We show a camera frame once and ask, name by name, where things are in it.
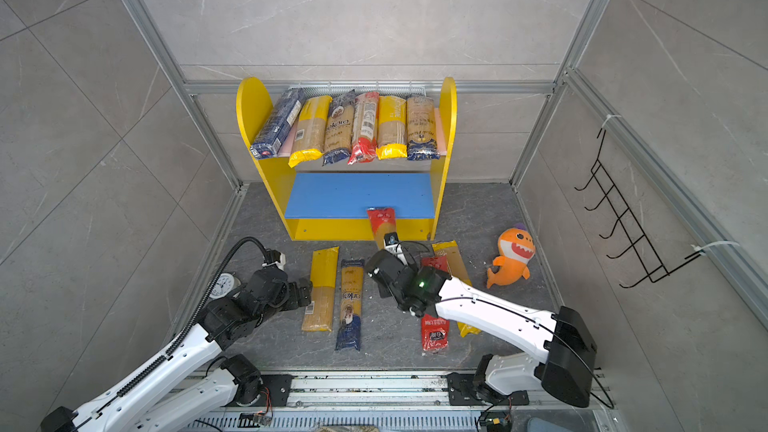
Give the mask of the red spaghetti bag white label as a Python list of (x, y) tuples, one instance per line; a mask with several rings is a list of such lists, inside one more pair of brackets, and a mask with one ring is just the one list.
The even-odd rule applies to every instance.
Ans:
[(355, 99), (352, 149), (348, 164), (372, 162), (376, 158), (378, 92), (366, 92)]

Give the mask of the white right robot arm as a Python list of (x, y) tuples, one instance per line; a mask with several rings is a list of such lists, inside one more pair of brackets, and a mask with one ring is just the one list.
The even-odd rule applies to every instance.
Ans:
[(512, 344), (518, 355), (487, 354), (473, 377), (479, 399), (501, 403), (520, 392), (541, 390), (576, 408), (596, 397), (597, 345), (583, 318), (562, 306), (534, 310), (482, 292), (431, 266), (409, 265), (387, 251), (376, 252), (364, 271), (383, 297), (421, 318), (428, 314), (463, 323)]

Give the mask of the yellow shelf with coloured boards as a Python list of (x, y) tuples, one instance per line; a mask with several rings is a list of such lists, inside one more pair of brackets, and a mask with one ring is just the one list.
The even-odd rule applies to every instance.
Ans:
[(458, 91), (454, 78), (440, 89), (422, 82), (330, 82), (315, 86), (395, 86), (424, 88), (434, 101), (436, 140), (440, 157), (430, 161), (374, 159), (349, 165), (324, 166), (321, 159), (291, 168), (294, 137), (275, 157), (257, 160), (248, 153), (285, 226), (297, 241), (362, 241), (373, 237), (367, 210), (391, 207), (397, 230), (405, 240), (435, 237), (446, 189), (458, 122)]

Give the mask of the orange shark plush toy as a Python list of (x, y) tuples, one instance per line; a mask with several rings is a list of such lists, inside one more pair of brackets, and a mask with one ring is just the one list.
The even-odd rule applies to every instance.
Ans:
[(536, 247), (532, 236), (522, 224), (505, 230), (497, 241), (499, 255), (487, 269), (486, 287), (508, 286), (519, 279), (529, 279), (528, 262), (534, 257)]

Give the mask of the yellow top spaghetti bag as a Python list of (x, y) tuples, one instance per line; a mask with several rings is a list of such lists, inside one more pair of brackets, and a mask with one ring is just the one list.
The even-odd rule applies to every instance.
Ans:
[(333, 324), (339, 248), (313, 253), (310, 280), (310, 304), (305, 308), (303, 332), (330, 332)]
[(309, 99), (303, 106), (288, 161), (291, 168), (323, 155), (331, 102), (330, 96), (323, 95)]

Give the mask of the red yellow spaghetti bag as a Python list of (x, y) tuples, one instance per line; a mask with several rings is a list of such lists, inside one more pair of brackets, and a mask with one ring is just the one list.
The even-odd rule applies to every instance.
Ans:
[[(424, 257), (421, 259), (422, 266), (430, 266), (448, 271), (447, 258), (444, 256)], [(437, 353), (448, 346), (448, 333), (450, 330), (449, 322), (445, 319), (425, 314), (421, 318), (421, 338), (422, 350), (429, 353)]]

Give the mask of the blue label spaghetti bag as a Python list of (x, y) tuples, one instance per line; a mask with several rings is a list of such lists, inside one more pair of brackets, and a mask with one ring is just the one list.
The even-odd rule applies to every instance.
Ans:
[(325, 131), (323, 165), (347, 160), (352, 150), (356, 93), (352, 89), (332, 99)]

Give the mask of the blue bottom spaghetti bag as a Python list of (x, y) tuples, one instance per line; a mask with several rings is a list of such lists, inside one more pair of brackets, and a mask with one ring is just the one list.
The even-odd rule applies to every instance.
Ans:
[(437, 160), (440, 157), (436, 140), (434, 101), (413, 95), (406, 100), (407, 159), (409, 161)]

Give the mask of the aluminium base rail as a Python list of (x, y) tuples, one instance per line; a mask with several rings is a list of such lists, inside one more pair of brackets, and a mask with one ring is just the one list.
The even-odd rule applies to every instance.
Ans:
[(600, 404), (576, 408), (543, 391), (492, 405), (471, 397), (468, 371), (267, 372), (271, 404), (219, 406), (187, 431), (622, 431)]

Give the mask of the blue gold spaghetti bag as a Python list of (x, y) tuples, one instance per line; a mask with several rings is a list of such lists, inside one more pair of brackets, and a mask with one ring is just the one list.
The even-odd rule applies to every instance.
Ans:
[(341, 301), (335, 350), (361, 350), (364, 260), (341, 261)]

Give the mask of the dark blue spaghetti box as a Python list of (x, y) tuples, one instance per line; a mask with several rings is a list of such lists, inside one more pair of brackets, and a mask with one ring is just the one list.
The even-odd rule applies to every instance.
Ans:
[(305, 96), (302, 88), (283, 93), (250, 147), (255, 159), (272, 158), (278, 154), (302, 110)]

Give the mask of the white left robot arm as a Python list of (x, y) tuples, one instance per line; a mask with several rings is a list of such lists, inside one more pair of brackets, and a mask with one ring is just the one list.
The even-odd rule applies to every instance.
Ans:
[[(262, 265), (245, 286), (213, 295), (239, 249), (254, 244)], [(58, 407), (43, 431), (177, 431), (230, 402), (250, 406), (265, 397), (260, 371), (243, 355), (224, 352), (279, 312), (311, 302), (312, 284), (291, 281), (284, 255), (246, 236), (227, 252), (181, 331), (122, 381), (76, 409)]]

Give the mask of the yellow clear spaghetti bag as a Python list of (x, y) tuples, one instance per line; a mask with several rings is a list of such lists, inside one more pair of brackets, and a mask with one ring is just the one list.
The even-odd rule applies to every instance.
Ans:
[[(440, 242), (432, 245), (432, 250), (437, 257), (445, 257), (447, 260), (448, 272), (463, 283), (471, 286), (471, 279), (467, 272), (463, 258), (456, 241)], [(458, 329), (462, 338), (469, 334), (479, 335), (481, 331), (465, 323), (458, 323)]]

